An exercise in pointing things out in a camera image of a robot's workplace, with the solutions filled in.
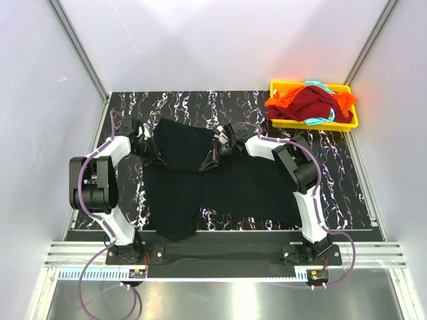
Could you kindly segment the black t shirt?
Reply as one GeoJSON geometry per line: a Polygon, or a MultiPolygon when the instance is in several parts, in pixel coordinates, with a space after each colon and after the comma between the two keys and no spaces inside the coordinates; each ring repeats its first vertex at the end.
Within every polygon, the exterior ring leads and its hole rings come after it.
{"type": "Polygon", "coordinates": [[[178,241],[191,237],[197,214],[210,209],[283,227],[301,226],[296,199],[272,160],[233,155],[217,167],[200,171],[213,138],[212,130],[160,119],[153,139],[164,162],[143,170],[149,225],[178,241]]]}

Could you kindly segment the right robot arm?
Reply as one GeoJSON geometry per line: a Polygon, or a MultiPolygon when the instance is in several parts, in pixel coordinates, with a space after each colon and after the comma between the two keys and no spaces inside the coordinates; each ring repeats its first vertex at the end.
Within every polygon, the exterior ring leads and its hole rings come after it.
{"type": "Polygon", "coordinates": [[[218,127],[199,171],[208,179],[203,204],[236,215],[302,228],[292,263],[324,262],[332,248],[320,203],[321,169],[300,135],[267,137],[249,123],[218,127]]]}

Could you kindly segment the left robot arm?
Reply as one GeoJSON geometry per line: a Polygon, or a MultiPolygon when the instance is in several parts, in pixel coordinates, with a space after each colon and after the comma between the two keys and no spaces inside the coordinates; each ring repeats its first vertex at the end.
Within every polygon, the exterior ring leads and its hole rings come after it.
{"type": "Polygon", "coordinates": [[[161,161],[150,127],[135,118],[125,118],[119,129],[92,153],[69,161],[69,203],[97,222],[109,238],[107,262],[147,263],[149,254],[136,228],[119,207],[115,167],[130,155],[143,165],[161,161]]]}

